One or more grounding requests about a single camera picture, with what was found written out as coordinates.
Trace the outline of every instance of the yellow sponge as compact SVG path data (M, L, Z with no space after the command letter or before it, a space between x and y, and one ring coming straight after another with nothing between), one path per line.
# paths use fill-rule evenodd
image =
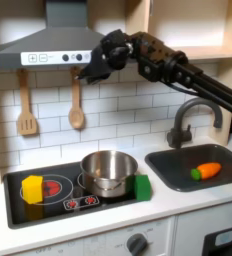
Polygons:
M28 204L36 204L43 201L43 177L29 176L22 181L23 198Z

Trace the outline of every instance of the black stovetop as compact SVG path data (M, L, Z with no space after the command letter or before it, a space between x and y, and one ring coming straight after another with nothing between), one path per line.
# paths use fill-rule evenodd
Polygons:
M29 205L22 198L22 180L43 176L44 201ZM10 173L4 177L8 225L12 229L88 214L137 202L133 192L124 197L101 198L82 185L79 163Z

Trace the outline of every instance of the red burner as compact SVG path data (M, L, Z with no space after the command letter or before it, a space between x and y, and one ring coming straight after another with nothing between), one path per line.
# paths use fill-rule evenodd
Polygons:
M44 197L56 196L61 191L61 185L55 181L43 182L43 195Z

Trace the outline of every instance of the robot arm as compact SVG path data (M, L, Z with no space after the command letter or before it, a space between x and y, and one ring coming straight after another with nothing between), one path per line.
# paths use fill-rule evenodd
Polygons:
M232 112L230 88L191 65L185 53L170 49L148 33L129 36L116 30L108 34L92 51L91 62L81 70L79 79L86 78L89 84L107 79L113 71L123 69L129 59L137 61L139 74L148 81L168 86L178 82Z

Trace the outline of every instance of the white cabinet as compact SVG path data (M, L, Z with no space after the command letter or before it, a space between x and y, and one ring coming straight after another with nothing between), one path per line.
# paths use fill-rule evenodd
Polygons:
M14 255L131 256L127 242L129 238L139 234L147 242L147 247L142 256L169 256L173 227L174 217L164 218Z
M232 228L232 203L181 214L176 221L172 256L201 256L206 235Z

